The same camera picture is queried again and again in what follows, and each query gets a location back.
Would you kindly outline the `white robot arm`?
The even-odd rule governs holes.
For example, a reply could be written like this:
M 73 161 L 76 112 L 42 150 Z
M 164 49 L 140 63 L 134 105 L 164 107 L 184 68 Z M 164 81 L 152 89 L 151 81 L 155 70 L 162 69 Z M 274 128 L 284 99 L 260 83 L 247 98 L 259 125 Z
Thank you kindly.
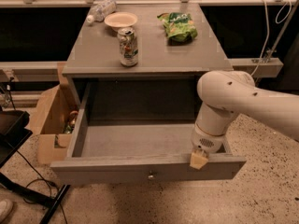
M 299 96 L 259 89 L 252 76 L 242 71 L 210 71 L 197 83 L 202 100 L 192 130 L 190 166 L 201 169 L 217 152 L 230 124 L 247 115 L 299 141 Z

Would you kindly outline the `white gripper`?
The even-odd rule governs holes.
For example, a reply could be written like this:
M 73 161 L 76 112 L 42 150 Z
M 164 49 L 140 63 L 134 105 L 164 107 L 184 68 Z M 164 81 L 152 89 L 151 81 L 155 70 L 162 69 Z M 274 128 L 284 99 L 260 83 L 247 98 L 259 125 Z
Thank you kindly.
M 200 170 L 208 162 L 206 153 L 216 153 L 225 141 L 229 125 L 238 113 L 222 110 L 202 103 L 192 129 L 190 166 Z

